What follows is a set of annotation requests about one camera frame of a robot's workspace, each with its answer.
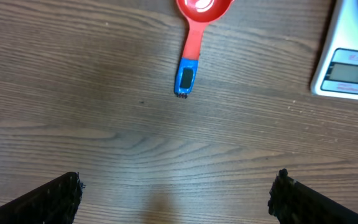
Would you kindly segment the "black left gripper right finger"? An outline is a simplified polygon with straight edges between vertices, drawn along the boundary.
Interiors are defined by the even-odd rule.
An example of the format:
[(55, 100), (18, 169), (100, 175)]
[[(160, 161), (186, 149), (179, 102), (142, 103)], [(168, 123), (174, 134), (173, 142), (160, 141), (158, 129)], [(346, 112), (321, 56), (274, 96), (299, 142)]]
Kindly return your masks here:
[(292, 179), (286, 169), (269, 194), (268, 213), (280, 224), (358, 224), (358, 213)]

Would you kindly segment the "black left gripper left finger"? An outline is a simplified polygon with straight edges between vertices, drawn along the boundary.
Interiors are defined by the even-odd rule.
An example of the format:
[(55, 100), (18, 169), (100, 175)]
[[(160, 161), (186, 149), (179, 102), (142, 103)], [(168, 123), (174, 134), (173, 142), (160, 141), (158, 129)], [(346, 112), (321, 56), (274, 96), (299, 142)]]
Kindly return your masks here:
[(84, 187), (78, 173), (67, 172), (0, 206), (0, 224), (72, 224)]

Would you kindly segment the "red scoop blue handle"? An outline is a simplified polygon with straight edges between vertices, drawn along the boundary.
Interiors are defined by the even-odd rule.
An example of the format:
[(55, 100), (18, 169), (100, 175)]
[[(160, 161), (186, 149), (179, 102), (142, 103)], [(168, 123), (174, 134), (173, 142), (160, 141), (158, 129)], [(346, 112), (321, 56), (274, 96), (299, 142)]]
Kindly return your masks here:
[(234, 0), (176, 0), (189, 25), (175, 78), (174, 93), (177, 97), (187, 98), (193, 89), (205, 29), (220, 19), (233, 2)]

